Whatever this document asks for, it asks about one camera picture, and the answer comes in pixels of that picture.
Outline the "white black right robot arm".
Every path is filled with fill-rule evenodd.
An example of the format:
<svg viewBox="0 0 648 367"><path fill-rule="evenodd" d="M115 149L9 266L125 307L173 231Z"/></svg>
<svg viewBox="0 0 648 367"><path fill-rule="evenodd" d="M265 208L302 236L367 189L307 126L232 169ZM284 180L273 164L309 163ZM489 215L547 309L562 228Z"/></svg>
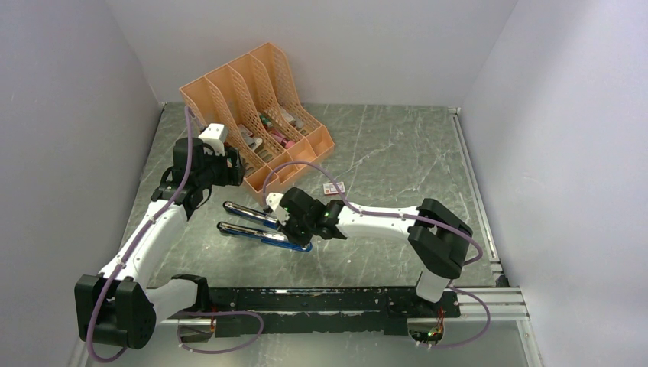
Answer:
<svg viewBox="0 0 648 367"><path fill-rule="evenodd" d="M473 235L467 223L434 199L418 206L379 208L343 200L322 203L292 187L286 193L269 193L266 204L294 244L307 245L313 237L366 237L410 245L424 265L412 297L413 309L423 317L441 307L446 286L461 276Z"/></svg>

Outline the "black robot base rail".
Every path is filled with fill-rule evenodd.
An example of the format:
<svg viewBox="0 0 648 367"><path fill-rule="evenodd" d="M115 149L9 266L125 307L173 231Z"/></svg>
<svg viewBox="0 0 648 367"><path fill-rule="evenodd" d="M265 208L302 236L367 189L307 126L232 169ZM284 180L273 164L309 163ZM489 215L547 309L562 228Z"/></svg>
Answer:
<svg viewBox="0 0 648 367"><path fill-rule="evenodd" d="M175 314L181 326L215 326L215 336L289 333L382 332L405 336L415 320L433 323L460 316L458 296L444 291L437 302L416 295L413 286L379 287L211 287L210 310L217 317Z"/></svg>

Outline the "small staple box sleeve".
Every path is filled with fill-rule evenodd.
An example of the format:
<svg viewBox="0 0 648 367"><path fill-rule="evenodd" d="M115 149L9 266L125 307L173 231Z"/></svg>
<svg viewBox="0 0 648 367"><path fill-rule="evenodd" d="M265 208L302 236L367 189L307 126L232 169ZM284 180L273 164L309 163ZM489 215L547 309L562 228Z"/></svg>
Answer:
<svg viewBox="0 0 648 367"><path fill-rule="evenodd" d="M340 193L345 193L345 185L343 182L338 183L324 183L322 185L322 191L325 196L338 195Z"/></svg>

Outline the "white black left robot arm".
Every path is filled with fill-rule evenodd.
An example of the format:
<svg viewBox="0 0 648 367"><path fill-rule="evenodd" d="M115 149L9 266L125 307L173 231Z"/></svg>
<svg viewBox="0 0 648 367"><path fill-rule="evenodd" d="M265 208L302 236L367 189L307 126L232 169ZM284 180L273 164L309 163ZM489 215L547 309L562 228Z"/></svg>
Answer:
<svg viewBox="0 0 648 367"><path fill-rule="evenodd" d="M82 341L141 349L159 322L181 311L200 318L211 310L212 297L202 276L177 274L160 287L147 286L212 188L237 187L244 175L237 148L200 138L176 141L173 163L129 240L98 274L83 275L75 284Z"/></svg>

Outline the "blue metal stapler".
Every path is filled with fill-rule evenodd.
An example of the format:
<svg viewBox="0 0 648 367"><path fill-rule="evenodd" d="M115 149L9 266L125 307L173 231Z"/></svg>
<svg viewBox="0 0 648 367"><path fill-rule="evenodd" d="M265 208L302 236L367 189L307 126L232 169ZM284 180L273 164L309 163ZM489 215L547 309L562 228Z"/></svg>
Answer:
<svg viewBox="0 0 648 367"><path fill-rule="evenodd" d="M311 242L308 245L298 245L290 242L283 233L278 232L278 219L268 213L242 206L228 200L223 202L222 207L227 213L240 216L253 222L258 222L266 227L266 229L259 229L221 221L218 222L217 229L223 235L256 239L266 245L272 245L297 252L310 252L313 249L313 244Z"/></svg>

